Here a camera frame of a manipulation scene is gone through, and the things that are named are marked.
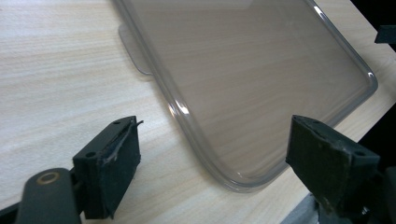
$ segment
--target plastic lid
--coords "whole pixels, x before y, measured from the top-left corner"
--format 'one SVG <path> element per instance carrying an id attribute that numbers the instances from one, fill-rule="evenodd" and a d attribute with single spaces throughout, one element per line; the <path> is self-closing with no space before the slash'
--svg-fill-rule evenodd
<path id="1" fill-rule="evenodd" d="M 286 168 L 293 114 L 333 126 L 377 87 L 313 1 L 116 3 L 131 31 L 122 39 L 138 43 L 205 167 L 237 192 Z"/>

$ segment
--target light wood surface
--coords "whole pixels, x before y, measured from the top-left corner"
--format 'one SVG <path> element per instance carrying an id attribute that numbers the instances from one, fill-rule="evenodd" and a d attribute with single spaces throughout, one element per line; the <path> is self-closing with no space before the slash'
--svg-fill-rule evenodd
<path id="1" fill-rule="evenodd" d="M 347 0 L 318 1 L 378 79 L 336 130 L 359 140 L 396 102 L 396 54 Z M 110 1 L 0 2 L 0 208 L 24 182 L 72 157 L 109 122 L 136 115 L 142 162 L 114 220 L 87 223 L 278 223 L 308 193 L 291 169 L 238 194 L 203 168 L 157 84 L 140 75 Z"/>

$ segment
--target tabletop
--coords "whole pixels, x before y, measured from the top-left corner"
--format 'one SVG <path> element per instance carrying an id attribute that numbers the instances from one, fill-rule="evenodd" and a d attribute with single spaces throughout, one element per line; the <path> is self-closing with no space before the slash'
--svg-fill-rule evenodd
<path id="1" fill-rule="evenodd" d="M 335 129 L 358 141 L 396 102 L 396 54 L 347 0 L 318 5 L 374 71 L 378 90 Z M 141 75 L 106 0 L 0 2 L 0 208 L 40 171 L 72 157 L 108 123 L 135 115 L 142 161 L 113 220 L 279 223 L 308 193 L 288 168 L 249 194 L 223 188 L 196 159 L 153 77 Z"/>

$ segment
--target transparent lid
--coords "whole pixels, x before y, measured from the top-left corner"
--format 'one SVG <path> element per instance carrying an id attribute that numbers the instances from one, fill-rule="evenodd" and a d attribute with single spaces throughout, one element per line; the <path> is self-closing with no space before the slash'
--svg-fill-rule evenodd
<path id="1" fill-rule="evenodd" d="M 205 167 L 237 192 L 285 169 L 291 115 L 333 126 L 377 87 L 310 0 L 116 3 L 140 70 L 155 76 Z"/>

